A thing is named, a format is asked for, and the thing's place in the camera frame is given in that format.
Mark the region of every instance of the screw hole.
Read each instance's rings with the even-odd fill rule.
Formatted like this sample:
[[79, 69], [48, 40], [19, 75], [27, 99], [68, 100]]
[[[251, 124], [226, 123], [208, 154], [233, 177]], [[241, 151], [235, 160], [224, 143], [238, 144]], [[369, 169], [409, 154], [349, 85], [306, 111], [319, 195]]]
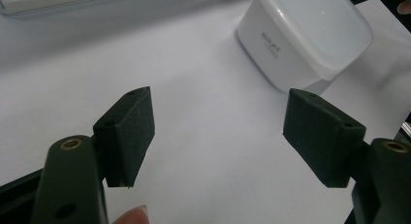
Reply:
[[59, 208], [55, 212], [55, 218], [56, 219], [64, 219], [66, 217], [71, 216], [73, 213], [76, 211], [76, 205], [74, 204], [66, 204], [63, 207]]
[[70, 139], [60, 145], [63, 150], [72, 150], [81, 146], [82, 141], [80, 139]]
[[113, 126], [113, 125], [115, 125], [115, 121], [113, 121], [113, 120], [109, 120], [109, 121], [107, 121], [106, 123], [104, 123], [106, 126]]
[[408, 148], [405, 145], [394, 142], [384, 143], [384, 146], [397, 153], [406, 153], [408, 151]]

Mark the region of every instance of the fingertip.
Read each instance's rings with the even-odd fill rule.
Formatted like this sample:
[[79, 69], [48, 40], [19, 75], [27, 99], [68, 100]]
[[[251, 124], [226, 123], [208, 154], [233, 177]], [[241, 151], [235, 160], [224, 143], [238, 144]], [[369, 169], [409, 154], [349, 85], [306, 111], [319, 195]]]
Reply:
[[411, 14], [411, 0], [400, 3], [396, 8], [396, 11], [401, 15]]
[[149, 224], [147, 206], [133, 208], [121, 215], [113, 224]]

